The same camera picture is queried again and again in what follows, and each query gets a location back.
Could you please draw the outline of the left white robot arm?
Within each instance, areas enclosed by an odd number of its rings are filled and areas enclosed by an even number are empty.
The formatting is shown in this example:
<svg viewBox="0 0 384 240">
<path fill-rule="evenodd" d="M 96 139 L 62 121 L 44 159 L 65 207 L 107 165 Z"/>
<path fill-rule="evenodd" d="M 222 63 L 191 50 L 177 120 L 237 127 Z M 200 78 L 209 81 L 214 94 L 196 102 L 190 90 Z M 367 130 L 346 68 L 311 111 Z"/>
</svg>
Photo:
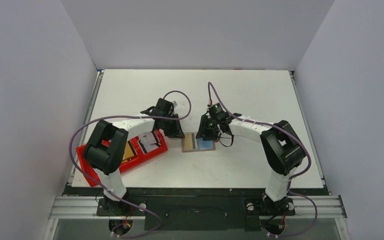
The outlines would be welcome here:
<svg viewBox="0 0 384 240">
<path fill-rule="evenodd" d="M 173 102 L 159 98 L 155 106 L 137 116 L 124 117 L 118 124 L 101 119 L 95 125 L 83 158 L 95 169 L 110 203 L 128 203 L 128 190 L 119 171 L 128 141 L 156 130 L 163 130 L 164 135 L 172 139 L 185 137 Z"/>
</svg>

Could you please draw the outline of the tan leather card holder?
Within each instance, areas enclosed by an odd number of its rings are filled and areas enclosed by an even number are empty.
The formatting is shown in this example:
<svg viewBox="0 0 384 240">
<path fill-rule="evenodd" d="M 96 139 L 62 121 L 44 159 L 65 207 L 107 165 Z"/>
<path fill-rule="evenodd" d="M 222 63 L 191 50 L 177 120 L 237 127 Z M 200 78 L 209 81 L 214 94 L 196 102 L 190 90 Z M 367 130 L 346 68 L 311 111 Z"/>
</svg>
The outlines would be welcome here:
<svg viewBox="0 0 384 240">
<path fill-rule="evenodd" d="M 218 142 L 218 140 L 196 139 L 197 149 L 194 151 L 184 152 L 183 148 L 182 148 L 182 141 L 183 141 L 183 139 L 181 140 L 181 151 L 183 153 L 215 151 L 216 150 L 216 143 Z"/>
</svg>

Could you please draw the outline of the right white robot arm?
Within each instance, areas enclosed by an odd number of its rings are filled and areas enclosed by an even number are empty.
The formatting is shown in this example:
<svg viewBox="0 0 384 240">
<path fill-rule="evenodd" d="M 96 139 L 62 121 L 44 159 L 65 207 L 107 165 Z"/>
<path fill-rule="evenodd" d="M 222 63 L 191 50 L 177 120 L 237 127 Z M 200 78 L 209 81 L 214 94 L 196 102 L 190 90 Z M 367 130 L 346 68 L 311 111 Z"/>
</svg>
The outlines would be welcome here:
<svg viewBox="0 0 384 240">
<path fill-rule="evenodd" d="M 209 105 L 200 118 L 197 139 L 219 140 L 223 134 L 262 144 L 271 174 L 265 195 L 273 202 L 284 199 L 291 177 L 306 157 L 299 137 L 288 121 L 262 124 L 239 113 L 230 114 L 220 103 Z"/>
</svg>

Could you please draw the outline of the silver mirrored card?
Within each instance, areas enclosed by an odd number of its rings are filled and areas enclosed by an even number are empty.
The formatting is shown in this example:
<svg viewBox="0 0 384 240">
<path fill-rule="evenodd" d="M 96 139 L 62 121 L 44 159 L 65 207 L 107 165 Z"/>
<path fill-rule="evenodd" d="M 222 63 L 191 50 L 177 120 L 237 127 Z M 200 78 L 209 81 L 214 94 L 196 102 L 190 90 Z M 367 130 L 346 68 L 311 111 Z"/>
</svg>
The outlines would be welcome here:
<svg viewBox="0 0 384 240">
<path fill-rule="evenodd" d="M 154 131 L 139 135 L 137 142 L 144 154 L 148 154 L 161 146 L 161 141 Z"/>
</svg>

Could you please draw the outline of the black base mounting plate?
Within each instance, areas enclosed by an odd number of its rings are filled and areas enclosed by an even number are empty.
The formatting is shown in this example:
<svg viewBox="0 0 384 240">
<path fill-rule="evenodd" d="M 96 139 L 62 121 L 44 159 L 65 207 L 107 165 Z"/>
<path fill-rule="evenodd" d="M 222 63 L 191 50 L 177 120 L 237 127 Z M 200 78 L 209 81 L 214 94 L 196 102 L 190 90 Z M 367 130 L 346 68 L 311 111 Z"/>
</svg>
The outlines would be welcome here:
<svg viewBox="0 0 384 240">
<path fill-rule="evenodd" d="M 280 203 L 271 203 L 262 188 L 139 188 L 127 190 L 128 204 L 109 203 L 101 188 L 68 186 L 55 200 L 51 216 L 63 219 L 108 220 L 110 227 L 143 220 L 145 230 L 301 231 L 326 215 L 326 189 L 295 190 Z"/>
</svg>

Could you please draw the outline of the aluminium frame rail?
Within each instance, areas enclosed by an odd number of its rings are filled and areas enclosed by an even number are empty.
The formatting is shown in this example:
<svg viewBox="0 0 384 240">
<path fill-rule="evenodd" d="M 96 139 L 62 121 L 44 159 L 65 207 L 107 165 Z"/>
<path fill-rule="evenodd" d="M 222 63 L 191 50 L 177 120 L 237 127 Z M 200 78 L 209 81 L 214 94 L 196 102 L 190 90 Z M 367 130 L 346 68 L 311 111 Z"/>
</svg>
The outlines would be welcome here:
<svg viewBox="0 0 384 240">
<path fill-rule="evenodd" d="M 139 208 L 105 206 L 93 196 L 57 197 L 45 229 L 46 240 L 268 239 L 348 240 L 339 196 L 293 196 L 278 213 L 246 196 L 137 196 Z"/>
</svg>

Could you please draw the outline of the gold cards stack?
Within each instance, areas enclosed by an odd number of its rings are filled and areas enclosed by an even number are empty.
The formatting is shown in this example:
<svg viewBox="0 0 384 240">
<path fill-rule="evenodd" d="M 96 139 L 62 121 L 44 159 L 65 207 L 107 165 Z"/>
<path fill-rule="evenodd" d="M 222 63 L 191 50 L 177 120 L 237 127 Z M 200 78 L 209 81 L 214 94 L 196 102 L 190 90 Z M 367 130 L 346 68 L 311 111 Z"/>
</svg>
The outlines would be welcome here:
<svg viewBox="0 0 384 240">
<path fill-rule="evenodd" d="M 132 160 L 132 158 L 136 157 L 137 156 L 137 151 L 135 150 L 133 144 L 128 141 L 126 143 L 126 146 L 125 146 L 125 150 L 124 150 L 124 154 L 123 154 L 123 158 L 122 158 L 122 164 L 123 163 L 126 163 L 126 162 L 129 162 Z"/>
</svg>

